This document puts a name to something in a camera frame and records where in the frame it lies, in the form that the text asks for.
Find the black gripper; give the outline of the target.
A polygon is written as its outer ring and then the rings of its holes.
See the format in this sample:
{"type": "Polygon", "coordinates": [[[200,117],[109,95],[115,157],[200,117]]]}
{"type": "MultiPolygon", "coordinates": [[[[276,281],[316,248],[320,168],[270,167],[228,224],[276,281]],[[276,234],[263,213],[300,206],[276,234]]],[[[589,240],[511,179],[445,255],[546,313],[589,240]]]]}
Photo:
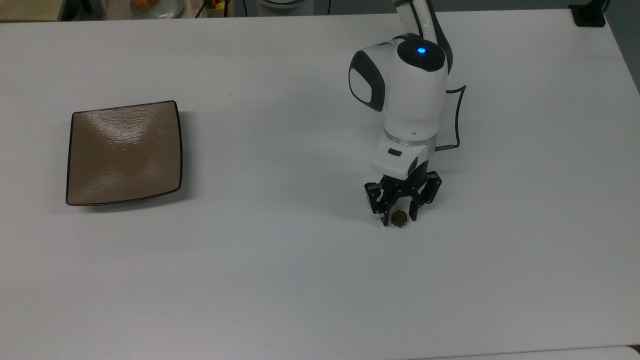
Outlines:
{"type": "Polygon", "coordinates": [[[364,184],[371,212],[381,216],[384,227],[390,223],[391,210],[398,198],[411,198],[408,215],[413,222],[418,219],[418,212],[423,205],[434,202],[442,179],[436,171],[428,171],[429,163],[425,161],[413,169],[405,180],[384,175],[381,182],[364,184]]]}

